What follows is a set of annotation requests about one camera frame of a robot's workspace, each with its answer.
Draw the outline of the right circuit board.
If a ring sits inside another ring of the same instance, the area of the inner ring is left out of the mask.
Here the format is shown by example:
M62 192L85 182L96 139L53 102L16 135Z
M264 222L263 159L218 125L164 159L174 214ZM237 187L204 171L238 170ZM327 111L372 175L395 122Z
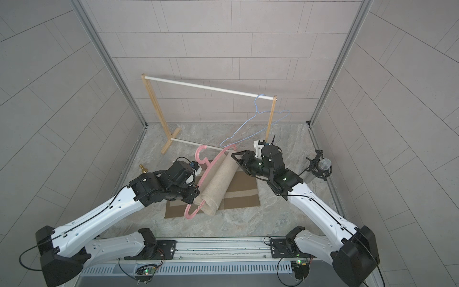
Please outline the right circuit board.
M308 261L291 261L290 265L296 280L303 281L308 277L310 273L310 263Z

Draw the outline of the circuit board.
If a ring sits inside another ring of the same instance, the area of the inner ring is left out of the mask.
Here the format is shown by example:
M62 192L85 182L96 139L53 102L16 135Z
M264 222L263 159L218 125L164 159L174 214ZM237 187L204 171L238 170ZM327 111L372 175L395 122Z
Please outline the circuit board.
M138 282L147 284L152 281L159 268L158 264L142 265L136 269L134 277Z
M291 261L290 265L296 280L303 281L308 277L310 273L310 263L308 261Z

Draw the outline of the brown striped scarf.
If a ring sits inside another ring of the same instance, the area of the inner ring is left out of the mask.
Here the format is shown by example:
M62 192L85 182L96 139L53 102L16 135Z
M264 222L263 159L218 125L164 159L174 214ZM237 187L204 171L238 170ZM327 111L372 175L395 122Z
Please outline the brown striped scarf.
M190 214L192 214L199 205L196 198L191 206ZM249 208L259 205L259 190L256 179L245 174L239 167L217 211Z

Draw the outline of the beige scarf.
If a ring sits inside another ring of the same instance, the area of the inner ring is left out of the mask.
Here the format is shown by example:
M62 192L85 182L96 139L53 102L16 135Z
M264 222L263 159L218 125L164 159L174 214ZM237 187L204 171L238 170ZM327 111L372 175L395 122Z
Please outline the beige scarf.
M239 168L239 165L231 157L233 153L235 153L234 150L229 150L227 154L224 154L216 162L216 166L214 166L213 170L209 173L211 178L209 180L205 179L206 183L204 187L200 189L201 193L196 198L199 204L202 199L206 201L201 209L206 215L214 216L216 214Z

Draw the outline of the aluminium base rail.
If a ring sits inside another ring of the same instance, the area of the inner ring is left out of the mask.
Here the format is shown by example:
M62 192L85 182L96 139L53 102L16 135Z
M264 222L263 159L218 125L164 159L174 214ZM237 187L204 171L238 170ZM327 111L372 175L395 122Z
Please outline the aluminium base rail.
M368 247L361 240L352 237L342 239L337 246L325 236L317 236L308 230L303 230L295 236L286 236L293 240L300 251L331 264L341 254L367 254ZM78 254L86 269L92 265L106 263L117 258L133 257L139 254L146 244L159 241L150 235L139 232L112 239L95 239L90 241ZM269 238L234 237L234 238L191 238L176 240L176 250L173 259L179 260L246 260L273 258L268 245Z

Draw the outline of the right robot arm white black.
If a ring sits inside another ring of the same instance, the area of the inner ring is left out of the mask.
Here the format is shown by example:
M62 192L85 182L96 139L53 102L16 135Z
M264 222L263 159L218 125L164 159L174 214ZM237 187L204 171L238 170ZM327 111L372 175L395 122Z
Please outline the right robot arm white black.
M255 151L244 150L231 157L242 171L266 182L276 196L300 209L325 234L320 237L300 228L288 235L293 254L310 254L330 264L349 287L362 286L379 269L374 232L367 226L357 227L318 198L299 175L285 166L279 147L257 142Z

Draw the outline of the left aluminium corner post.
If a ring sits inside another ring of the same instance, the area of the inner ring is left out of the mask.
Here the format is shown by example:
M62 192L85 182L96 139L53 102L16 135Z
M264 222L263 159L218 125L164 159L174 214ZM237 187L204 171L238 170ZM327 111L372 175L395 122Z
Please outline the left aluminium corner post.
M115 81L117 87L121 91L121 94L124 96L130 107L132 108L133 112L135 113L137 119L141 122L144 129L148 127L148 123L145 121L139 107L137 106L134 98L132 97L127 85L125 84L122 76L117 69L115 62L113 61L112 57L109 55L105 45L102 42L101 37L99 36L95 26L93 25L92 21L90 20L85 8L82 5L82 2L79 0L70 0L70 5L73 8L78 20L82 24L84 30L86 31L88 37L90 38L91 42L93 43L97 53L101 57L103 63L105 64L109 74Z

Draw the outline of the left circuit board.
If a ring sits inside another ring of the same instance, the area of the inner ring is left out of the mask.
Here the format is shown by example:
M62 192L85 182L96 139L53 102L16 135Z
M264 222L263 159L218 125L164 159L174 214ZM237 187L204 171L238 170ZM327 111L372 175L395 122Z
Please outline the left circuit board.
M136 269L134 277L138 282L147 284L152 281L159 268L158 264L142 265Z

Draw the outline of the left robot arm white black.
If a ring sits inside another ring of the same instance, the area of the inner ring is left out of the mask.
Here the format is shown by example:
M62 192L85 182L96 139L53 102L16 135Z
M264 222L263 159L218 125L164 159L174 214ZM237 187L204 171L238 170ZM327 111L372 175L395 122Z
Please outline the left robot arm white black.
M35 234L41 272L49 287L59 287L84 269L116 258L163 259L157 239L149 228L110 239L99 235L118 221L153 203L181 200L193 203L200 191L196 161L180 157L167 170L139 175L114 197L65 225L45 226Z

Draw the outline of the wooden clothes rack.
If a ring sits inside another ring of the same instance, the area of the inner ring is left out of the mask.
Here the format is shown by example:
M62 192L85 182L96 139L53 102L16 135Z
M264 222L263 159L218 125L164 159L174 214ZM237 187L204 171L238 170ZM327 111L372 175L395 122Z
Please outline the wooden clothes rack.
M154 89L150 83L150 81L156 81L156 82L161 82L161 83L166 83L166 84L173 84L177 86L185 86L185 87L191 87L191 88L197 88L197 89L202 89L202 90L208 90L212 92L220 92L220 93L226 93L226 94L233 94L233 95L238 95L238 96L245 96L249 98L254 98L254 104L255 104L255 115L248 119L246 123L248 123L251 119L255 118L257 115L261 114L261 112L258 111L258 105L257 105L257 99L264 99L264 100L270 100L272 101L272 105L270 108L270 116L268 118L268 125L265 134L265 141L269 140L270 137L270 131L271 131L271 126L273 124L273 117L274 117L274 112L276 108L276 103L277 103L277 96L266 96L264 94L253 94L253 93L247 93L247 92L240 92L236 90L228 90L224 88L217 88L217 87L210 87L210 86L204 86L204 85L199 85L199 84L193 84L193 83L186 83L183 81L176 81L176 80L167 80L163 78L157 78L157 77L152 77L147 74L142 74L141 76L142 82L144 83L144 86L148 92L149 98L154 106L155 112L157 114L158 119L160 120L161 126L163 127L163 130L166 134L167 142L164 145L164 147L161 150L162 154L165 154L169 147L171 146L172 142L179 142L183 144L188 144L188 145L193 145L196 147L201 146L201 143L197 142L191 142L191 141L186 141L183 139L178 139L177 136L181 132L181 128L177 128L173 133L170 131L169 126L167 124L167 121L164 117L164 114L161 110L160 104L158 102L158 99L156 97L156 94L154 92ZM234 132L234 135L245 125L243 124L238 130Z

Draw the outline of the right aluminium corner post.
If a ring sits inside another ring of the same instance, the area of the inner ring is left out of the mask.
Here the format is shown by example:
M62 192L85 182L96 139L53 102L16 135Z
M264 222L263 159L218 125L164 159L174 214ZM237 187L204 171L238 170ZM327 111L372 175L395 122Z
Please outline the right aluminium corner post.
M325 88L321 94L321 97L319 98L318 104L313 112L313 115L308 122L308 125L310 128L314 126L314 124L317 122L320 112L323 109L326 99L328 98L329 94L331 93L331 90L333 88L334 83L336 82L340 70L344 66L344 62L349 55L349 52L352 48L352 45L354 44L357 35L366 19L366 16L369 13L370 7L372 6L373 1L372 0L364 0L361 2L359 9L357 11L356 17L352 22L352 25L350 27L349 33L347 34L347 37L345 39L345 42L339 52L339 55L337 57L337 60L333 66L332 72L326 82Z

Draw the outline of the gold chess piece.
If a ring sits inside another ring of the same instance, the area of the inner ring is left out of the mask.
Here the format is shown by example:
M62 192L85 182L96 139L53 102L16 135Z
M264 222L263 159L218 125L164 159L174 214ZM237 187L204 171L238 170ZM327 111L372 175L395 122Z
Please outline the gold chess piece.
M148 173L148 169L144 165L140 164L139 168L141 169L142 173Z

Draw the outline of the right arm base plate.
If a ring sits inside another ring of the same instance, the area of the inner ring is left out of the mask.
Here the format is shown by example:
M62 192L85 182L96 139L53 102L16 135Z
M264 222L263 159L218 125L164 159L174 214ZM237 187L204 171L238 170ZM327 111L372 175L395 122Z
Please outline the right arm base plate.
M300 251L293 240L286 238L269 238L269 240L268 245L273 258L314 258L314 255Z

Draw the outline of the aluminium corner post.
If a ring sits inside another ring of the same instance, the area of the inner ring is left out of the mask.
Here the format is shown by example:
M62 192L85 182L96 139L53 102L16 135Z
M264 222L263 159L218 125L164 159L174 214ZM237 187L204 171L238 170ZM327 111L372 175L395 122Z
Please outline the aluminium corner post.
M319 98L318 104L313 112L313 115L308 122L308 125L310 128L314 126L314 124L317 122L320 112L323 109L326 99L328 98L329 94L331 93L331 90L333 88L334 83L336 82L340 70L344 66L344 62L349 55L349 52L352 48L352 45L354 44L357 35L366 19L366 16L369 13L370 7L372 6L373 1L372 0L364 0L361 2L359 9L357 11L356 17L352 22L352 25L350 27L349 33L347 34L347 37L345 39L345 42L339 52L339 55L337 57L337 60L333 66L332 72L326 82L325 88L321 94L321 97Z
M115 81L117 87L121 91L121 94L124 96L130 107L132 108L133 112L135 113L137 119L141 122L144 129L148 127L148 123L145 121L139 107L137 106L134 98L132 97L127 85L125 84L122 76L117 69L115 62L113 61L112 57L109 55L105 45L102 42L101 37L99 36L95 26L93 25L92 21L90 20L85 8L82 5L82 2L79 0L70 0L70 5L73 8L78 20L82 24L84 30L86 31L88 37L90 38L91 42L93 43L97 53L101 57L103 63L105 64L109 74Z

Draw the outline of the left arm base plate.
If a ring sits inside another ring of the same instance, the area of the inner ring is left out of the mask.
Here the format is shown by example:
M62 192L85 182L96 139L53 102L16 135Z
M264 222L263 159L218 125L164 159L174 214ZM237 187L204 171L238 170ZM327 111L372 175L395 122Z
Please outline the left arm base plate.
M155 243L148 243L143 250L133 257L123 257L126 261L139 260L170 260L173 259L176 250L176 240L159 240Z

